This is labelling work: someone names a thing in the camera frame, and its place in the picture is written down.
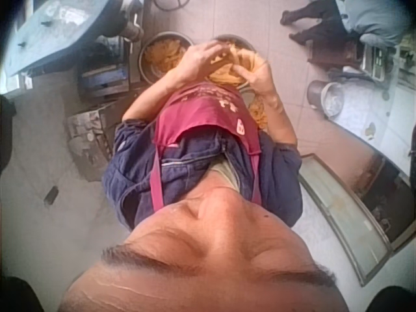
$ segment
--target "glass panel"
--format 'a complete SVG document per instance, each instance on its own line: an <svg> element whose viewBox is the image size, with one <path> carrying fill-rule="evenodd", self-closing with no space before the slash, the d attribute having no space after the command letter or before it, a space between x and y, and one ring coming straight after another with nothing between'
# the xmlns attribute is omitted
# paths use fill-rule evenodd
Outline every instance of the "glass panel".
<svg viewBox="0 0 416 312"><path fill-rule="evenodd" d="M320 200L323 213L335 223L338 229L334 230L343 236L344 242L341 242L348 245L359 273L365 278L389 253L372 220L315 158L304 159L300 175Z"/></svg>

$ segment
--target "cable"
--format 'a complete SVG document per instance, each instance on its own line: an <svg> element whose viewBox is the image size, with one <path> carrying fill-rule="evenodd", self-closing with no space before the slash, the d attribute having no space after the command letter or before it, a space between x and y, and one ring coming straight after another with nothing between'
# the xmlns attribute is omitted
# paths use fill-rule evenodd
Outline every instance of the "cable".
<svg viewBox="0 0 416 312"><path fill-rule="evenodd" d="M182 3L182 0L177 0L177 7L175 8L163 8L160 4L158 4L157 0L153 0L153 3L159 10L163 12L173 12L179 10L180 8L184 8L189 3L189 1L190 0L185 0L185 2Z"/></svg>

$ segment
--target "man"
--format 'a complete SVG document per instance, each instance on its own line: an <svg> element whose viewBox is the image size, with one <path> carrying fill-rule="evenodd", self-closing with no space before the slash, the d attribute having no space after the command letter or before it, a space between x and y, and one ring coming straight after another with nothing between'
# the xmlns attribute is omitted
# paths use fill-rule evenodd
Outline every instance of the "man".
<svg viewBox="0 0 416 312"><path fill-rule="evenodd" d="M290 25L302 18L322 19L308 30L289 35L302 45L308 40L356 37L370 46L394 47L412 24L411 12L400 0L316 0L299 10L283 12L280 23Z"/></svg>
<svg viewBox="0 0 416 312"><path fill-rule="evenodd" d="M268 136L236 91L204 82L224 53L190 47L125 113L103 183L132 232L59 311L348 311L289 228L300 158L270 66L249 51L238 57L250 68L233 66L263 97Z"/></svg>

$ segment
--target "black shoe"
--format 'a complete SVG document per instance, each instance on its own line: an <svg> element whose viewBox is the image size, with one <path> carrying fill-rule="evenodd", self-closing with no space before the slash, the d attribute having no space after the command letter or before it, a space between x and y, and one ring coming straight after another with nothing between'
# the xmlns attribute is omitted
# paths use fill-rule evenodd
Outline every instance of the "black shoe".
<svg viewBox="0 0 416 312"><path fill-rule="evenodd" d="M289 34L289 38L295 41L297 44L300 44L301 46L306 45L306 41L299 40L296 34Z"/></svg>
<svg viewBox="0 0 416 312"><path fill-rule="evenodd" d="M280 24L283 26L290 25L292 21L290 20L291 13L289 11L284 11L281 14Z"/></svg>

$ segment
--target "person's leg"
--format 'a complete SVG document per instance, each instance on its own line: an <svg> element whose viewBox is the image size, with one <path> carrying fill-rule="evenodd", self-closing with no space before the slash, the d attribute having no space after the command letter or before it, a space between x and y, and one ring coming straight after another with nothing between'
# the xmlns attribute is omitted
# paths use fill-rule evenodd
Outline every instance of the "person's leg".
<svg viewBox="0 0 416 312"><path fill-rule="evenodd" d="M289 25L302 18L328 19L337 12L336 6L335 0L316 0L299 10L283 12L280 23Z"/></svg>
<svg viewBox="0 0 416 312"><path fill-rule="evenodd" d="M314 41L330 41L343 40L348 36L340 19L324 19L318 25L315 25L305 31L297 34L290 34L289 38L304 45L308 40Z"/></svg>

